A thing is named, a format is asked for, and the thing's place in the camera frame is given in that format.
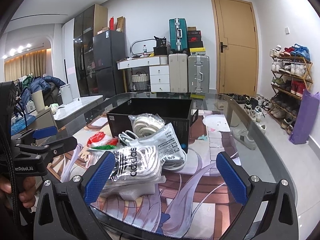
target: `purple bag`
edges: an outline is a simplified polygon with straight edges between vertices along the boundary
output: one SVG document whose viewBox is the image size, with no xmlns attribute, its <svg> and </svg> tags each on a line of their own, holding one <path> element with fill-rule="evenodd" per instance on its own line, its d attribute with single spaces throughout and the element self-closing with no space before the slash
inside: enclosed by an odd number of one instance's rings
<svg viewBox="0 0 320 240">
<path fill-rule="evenodd" d="M 312 95 L 308 90 L 304 90 L 296 124 L 289 138 L 290 142 L 293 144 L 304 144 L 307 142 L 316 121 L 319 103 L 319 92 Z"/>
</svg>

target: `glass table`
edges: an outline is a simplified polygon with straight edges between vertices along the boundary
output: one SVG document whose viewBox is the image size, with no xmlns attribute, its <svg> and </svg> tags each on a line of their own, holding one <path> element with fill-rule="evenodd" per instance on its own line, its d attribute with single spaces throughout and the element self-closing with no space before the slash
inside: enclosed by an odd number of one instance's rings
<svg viewBox="0 0 320 240">
<path fill-rule="evenodd" d="M 242 207 L 235 203 L 216 169 L 215 157 L 222 151 L 242 165 L 249 175 L 257 175 L 266 182 L 278 183 L 286 179 L 295 198 L 294 183 L 268 139 L 240 105 L 232 98 L 218 94 L 194 97 L 189 93 L 124 93 L 105 100 L 42 143 L 70 136 L 78 140 L 78 147 L 73 152 L 55 158 L 48 167 L 47 177 L 60 181 L 64 162 L 68 163 L 73 154 L 77 154 L 78 159 L 67 180 L 85 172 L 89 154 L 86 142 L 98 131 L 111 135 L 105 113 L 112 108 L 130 98 L 190 97 L 193 98 L 193 112 L 199 110 L 199 117 L 190 128 L 186 166 L 178 172 L 163 171 L 167 180 L 155 185 L 153 195 L 144 195 L 136 201 L 124 201 L 115 195 L 99 197 L 91 208 L 102 225 L 130 239 L 219 239 Z M 208 126 L 208 120 L 216 114 L 225 116 L 230 131 L 220 132 Z M 244 143 L 244 133 L 251 139 L 250 147 Z M 253 237 L 266 205 L 262 203 L 248 239 Z"/>
</svg>

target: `wicker basket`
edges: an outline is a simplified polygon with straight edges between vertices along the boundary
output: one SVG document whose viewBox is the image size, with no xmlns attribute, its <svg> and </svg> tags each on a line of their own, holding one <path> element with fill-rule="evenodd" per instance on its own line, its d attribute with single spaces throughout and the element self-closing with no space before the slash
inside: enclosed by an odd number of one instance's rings
<svg viewBox="0 0 320 240">
<path fill-rule="evenodd" d="M 148 85 L 150 85 L 149 74 L 141 74 L 140 72 L 137 72 L 136 75 L 131 76 L 131 80 L 132 80 L 134 91 L 149 91 L 148 89 Z"/>
</svg>

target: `teal suitcase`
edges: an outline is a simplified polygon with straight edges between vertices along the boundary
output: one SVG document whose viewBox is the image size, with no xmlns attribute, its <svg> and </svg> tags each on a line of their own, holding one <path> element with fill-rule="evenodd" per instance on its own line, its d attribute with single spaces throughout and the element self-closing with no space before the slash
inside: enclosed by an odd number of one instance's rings
<svg viewBox="0 0 320 240">
<path fill-rule="evenodd" d="M 169 20 L 171 54 L 188 53 L 188 37 L 186 19 L 175 18 Z"/>
</svg>

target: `human hand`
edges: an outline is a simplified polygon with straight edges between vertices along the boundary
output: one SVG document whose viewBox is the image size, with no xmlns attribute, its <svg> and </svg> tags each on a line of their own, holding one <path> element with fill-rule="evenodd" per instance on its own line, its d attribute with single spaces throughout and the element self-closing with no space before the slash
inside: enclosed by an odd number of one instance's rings
<svg viewBox="0 0 320 240">
<path fill-rule="evenodd" d="M 36 178 L 26 177 L 23 181 L 24 192 L 19 194 L 19 199 L 25 208 L 32 208 L 36 203 Z M 9 201 L 5 194 L 11 194 L 10 181 L 4 176 L 0 176 L 0 198 L 7 208 L 11 209 Z"/>
</svg>

